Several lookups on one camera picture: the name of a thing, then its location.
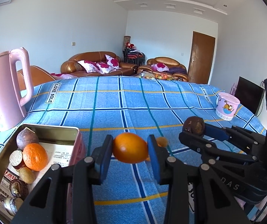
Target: wooden door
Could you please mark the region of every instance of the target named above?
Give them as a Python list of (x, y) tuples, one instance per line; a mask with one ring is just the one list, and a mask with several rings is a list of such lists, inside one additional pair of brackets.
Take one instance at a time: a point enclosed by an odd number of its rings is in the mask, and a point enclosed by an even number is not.
[(193, 32), (192, 48), (188, 66), (190, 82), (207, 84), (214, 55), (215, 38)]

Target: kettle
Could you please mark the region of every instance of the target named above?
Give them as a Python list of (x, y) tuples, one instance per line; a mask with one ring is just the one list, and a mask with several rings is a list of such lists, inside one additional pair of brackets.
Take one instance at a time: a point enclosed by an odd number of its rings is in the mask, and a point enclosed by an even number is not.
[[(16, 62), (21, 61), (27, 94), (21, 97)], [(24, 48), (0, 53), (0, 131), (18, 125), (26, 116), (24, 105), (33, 96), (29, 54)]]

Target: black tv screen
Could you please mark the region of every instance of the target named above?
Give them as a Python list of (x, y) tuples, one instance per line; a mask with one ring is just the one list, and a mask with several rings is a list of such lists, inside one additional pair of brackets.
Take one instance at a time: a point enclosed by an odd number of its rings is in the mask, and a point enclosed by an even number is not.
[(257, 115), (264, 96), (264, 91), (263, 88), (253, 82), (239, 77), (235, 97), (240, 100), (240, 103), (243, 104), (244, 107)]

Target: tangerine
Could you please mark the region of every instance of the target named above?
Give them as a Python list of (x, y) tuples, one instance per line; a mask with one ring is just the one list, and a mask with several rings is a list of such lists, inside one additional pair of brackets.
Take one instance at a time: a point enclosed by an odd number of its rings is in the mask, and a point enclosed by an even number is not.
[(23, 160), (29, 169), (41, 171), (48, 164), (48, 154), (43, 146), (30, 143), (23, 150)]
[(148, 157), (148, 146), (138, 135), (124, 132), (114, 139), (113, 154), (121, 162), (139, 163)]

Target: white wall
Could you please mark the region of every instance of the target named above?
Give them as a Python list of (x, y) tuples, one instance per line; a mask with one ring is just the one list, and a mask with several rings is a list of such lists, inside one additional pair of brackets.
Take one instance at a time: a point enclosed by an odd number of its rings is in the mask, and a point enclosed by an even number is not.
[(126, 22), (127, 11), (112, 0), (12, 0), (0, 6), (0, 52), (25, 47), (32, 65), (60, 72), (77, 53), (122, 56)]
[[(267, 6), (246, 0), (220, 27), (211, 84), (229, 92), (241, 76), (260, 85), (267, 78)], [(267, 127), (265, 103), (259, 119)]]
[(131, 36), (130, 42), (146, 55), (146, 59), (171, 57), (188, 68), (193, 31), (215, 37), (216, 51), (215, 22), (167, 11), (128, 12), (126, 35)]

